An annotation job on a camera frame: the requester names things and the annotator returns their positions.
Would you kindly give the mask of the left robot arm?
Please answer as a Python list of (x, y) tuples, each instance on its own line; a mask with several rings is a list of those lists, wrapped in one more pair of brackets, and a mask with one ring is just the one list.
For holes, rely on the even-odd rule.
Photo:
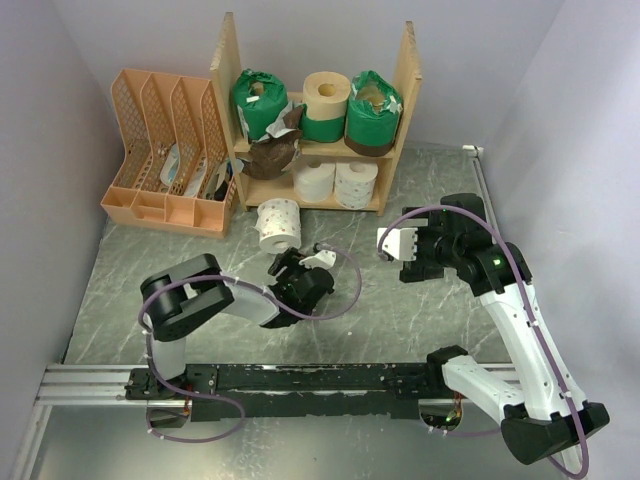
[(223, 313), (266, 329), (289, 327), (313, 310), (334, 291), (329, 270), (336, 254), (316, 250), (305, 255), (294, 247), (276, 256), (268, 269), (275, 283), (255, 290), (236, 279), (201, 280), (168, 289), (186, 278), (223, 274), (210, 253), (198, 255), (145, 279), (140, 285), (148, 306), (143, 324), (151, 330), (151, 359), (155, 370), (150, 386), (162, 398), (181, 395), (187, 385), (186, 338), (215, 315)]

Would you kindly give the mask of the green brown roll torn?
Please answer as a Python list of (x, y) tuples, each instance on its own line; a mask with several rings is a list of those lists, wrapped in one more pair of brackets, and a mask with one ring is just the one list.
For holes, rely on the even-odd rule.
[(345, 144), (363, 156), (385, 155), (394, 145), (402, 112), (402, 95), (376, 71), (362, 71), (351, 80)]

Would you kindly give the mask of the white paper roll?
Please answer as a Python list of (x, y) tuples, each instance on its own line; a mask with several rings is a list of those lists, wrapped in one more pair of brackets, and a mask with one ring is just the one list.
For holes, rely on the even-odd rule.
[(257, 208), (254, 228), (259, 236), (259, 248), (267, 254), (280, 254), (301, 246), (300, 208), (297, 202), (273, 198)]
[(334, 179), (335, 200), (347, 209), (364, 209), (373, 197), (377, 175), (376, 163), (338, 162)]
[(333, 192), (335, 170), (334, 162), (316, 157), (298, 159), (292, 168), (295, 193), (306, 203), (327, 200)]

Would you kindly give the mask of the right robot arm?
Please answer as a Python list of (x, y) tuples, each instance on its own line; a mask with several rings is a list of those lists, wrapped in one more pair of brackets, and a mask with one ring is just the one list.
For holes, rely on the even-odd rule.
[(377, 234), (380, 254), (402, 261), (399, 278), (414, 283), (452, 269), (489, 313), (519, 378), (512, 387), (480, 366), (459, 346), (427, 357), (426, 390), (443, 398), (452, 391), (472, 401), (499, 427), (511, 454), (530, 465), (575, 455), (579, 465), (564, 465), (571, 478), (585, 476), (588, 438), (610, 417), (591, 402), (567, 369), (545, 324), (531, 271), (521, 251), (489, 225), (476, 194), (443, 197), (429, 207), (406, 207), (402, 220), (423, 218), (418, 227), (395, 221)]

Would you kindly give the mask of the brown green paper roll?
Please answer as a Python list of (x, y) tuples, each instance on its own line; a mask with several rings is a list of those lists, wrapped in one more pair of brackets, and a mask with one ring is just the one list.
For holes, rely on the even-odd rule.
[(236, 173), (272, 180), (289, 170), (300, 155), (300, 142), (334, 143), (343, 137), (349, 81), (335, 73), (324, 80), (318, 72), (305, 80), (304, 100), (288, 104), (257, 141), (249, 141), (249, 157), (231, 162)]

